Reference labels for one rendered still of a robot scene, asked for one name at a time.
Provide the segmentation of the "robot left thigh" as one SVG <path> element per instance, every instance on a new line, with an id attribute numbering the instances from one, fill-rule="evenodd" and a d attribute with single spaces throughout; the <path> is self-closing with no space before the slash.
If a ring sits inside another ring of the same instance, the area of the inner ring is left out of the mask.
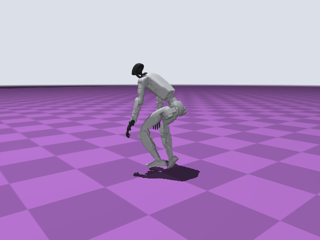
<path id="1" fill-rule="evenodd" d="M 141 131 L 146 131 L 148 133 L 148 136 L 150 136 L 150 127 L 155 126 L 159 122 L 163 120 L 168 120 L 176 114 L 176 109 L 175 108 L 170 108 L 169 106 L 162 107 L 155 112 L 153 112 L 142 124 L 140 130 L 139 130 L 139 135 Z"/>

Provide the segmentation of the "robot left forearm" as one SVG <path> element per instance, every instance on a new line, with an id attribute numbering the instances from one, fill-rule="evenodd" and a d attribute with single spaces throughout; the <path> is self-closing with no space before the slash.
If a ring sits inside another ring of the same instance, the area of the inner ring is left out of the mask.
<path id="1" fill-rule="evenodd" d="M 131 119 L 130 119 L 130 122 L 131 120 L 134 120 L 135 123 L 137 122 L 137 118 L 139 116 L 139 112 L 141 110 L 141 107 L 138 106 L 138 102 L 139 102 L 139 99 L 138 98 L 135 98 L 134 100 L 134 106 L 133 106 L 133 112 L 132 112 L 132 115 L 131 115 Z M 134 124 L 135 124 L 134 123 Z"/>

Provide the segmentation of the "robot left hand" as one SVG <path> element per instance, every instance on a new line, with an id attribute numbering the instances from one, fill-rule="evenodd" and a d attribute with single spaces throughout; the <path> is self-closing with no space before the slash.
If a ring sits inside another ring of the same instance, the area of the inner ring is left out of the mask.
<path id="1" fill-rule="evenodd" d="M 126 136 L 127 138 L 130 137 L 129 131 L 131 131 L 131 126 L 134 126 L 135 120 L 131 120 L 131 122 L 129 121 L 129 125 L 127 126 L 127 131 L 126 131 Z"/>

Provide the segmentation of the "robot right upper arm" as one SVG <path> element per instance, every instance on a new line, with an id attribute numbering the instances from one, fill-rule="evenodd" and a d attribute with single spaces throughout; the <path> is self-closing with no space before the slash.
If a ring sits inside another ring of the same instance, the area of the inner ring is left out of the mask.
<path id="1" fill-rule="evenodd" d="M 163 100 L 157 96 L 157 97 L 156 97 L 156 101 L 160 103 L 160 102 L 162 102 Z"/>

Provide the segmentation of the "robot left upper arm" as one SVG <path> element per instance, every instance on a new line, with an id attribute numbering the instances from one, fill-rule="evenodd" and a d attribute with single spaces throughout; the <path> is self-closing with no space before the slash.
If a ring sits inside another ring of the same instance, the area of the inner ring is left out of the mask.
<path id="1" fill-rule="evenodd" d="M 138 105 L 141 106 L 144 104 L 145 89 L 149 83 L 149 77 L 145 76 L 145 77 L 139 78 L 137 83 L 138 83 L 138 89 L 137 89 Z"/>

